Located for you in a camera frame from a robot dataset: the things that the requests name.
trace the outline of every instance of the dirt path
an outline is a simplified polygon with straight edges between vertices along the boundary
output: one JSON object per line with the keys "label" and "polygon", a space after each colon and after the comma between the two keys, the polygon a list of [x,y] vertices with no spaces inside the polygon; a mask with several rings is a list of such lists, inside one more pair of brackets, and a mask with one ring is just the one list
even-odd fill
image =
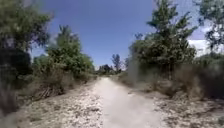
{"label": "dirt path", "polygon": [[102,78],[95,87],[103,105],[104,128],[164,128],[164,114],[156,112],[153,99],[146,99],[109,78]]}
{"label": "dirt path", "polygon": [[3,122],[20,128],[166,128],[165,114],[155,109],[155,100],[101,78],[92,86],[26,106]]}

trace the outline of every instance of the tree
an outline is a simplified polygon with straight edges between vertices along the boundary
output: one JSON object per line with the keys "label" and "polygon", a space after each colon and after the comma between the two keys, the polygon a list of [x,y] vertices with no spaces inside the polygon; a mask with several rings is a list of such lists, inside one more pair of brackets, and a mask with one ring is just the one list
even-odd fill
{"label": "tree", "polygon": [[161,72],[171,73],[181,63],[193,60],[196,51],[187,38],[197,27],[188,27],[189,12],[177,20],[176,7],[169,0],[158,0],[152,20],[147,22],[156,32],[136,38],[130,47],[132,60],[138,60],[140,71],[156,67]]}
{"label": "tree", "polygon": [[94,70],[93,62],[89,56],[81,53],[81,44],[78,36],[72,34],[69,26],[60,26],[60,33],[56,44],[47,47],[47,53],[53,63],[65,70],[71,71],[75,78]]}
{"label": "tree", "polygon": [[109,75],[113,73],[113,68],[110,67],[108,64],[105,64],[99,67],[98,72],[100,75]]}
{"label": "tree", "polygon": [[224,1],[201,0],[201,2],[196,2],[196,5],[200,8],[200,25],[204,26],[206,22],[211,25],[205,37],[210,43],[210,49],[215,50],[224,44]]}
{"label": "tree", "polygon": [[119,54],[113,54],[112,55],[112,62],[114,64],[114,68],[116,72],[120,72],[121,70],[121,60],[120,60],[120,55]]}
{"label": "tree", "polygon": [[50,17],[38,12],[24,0],[0,0],[0,48],[28,51],[32,44],[47,43],[47,23]]}
{"label": "tree", "polygon": [[19,75],[31,73],[28,50],[35,44],[47,43],[49,21],[49,15],[40,13],[34,4],[25,5],[24,0],[0,0],[0,70],[6,78],[11,74],[17,80]]}

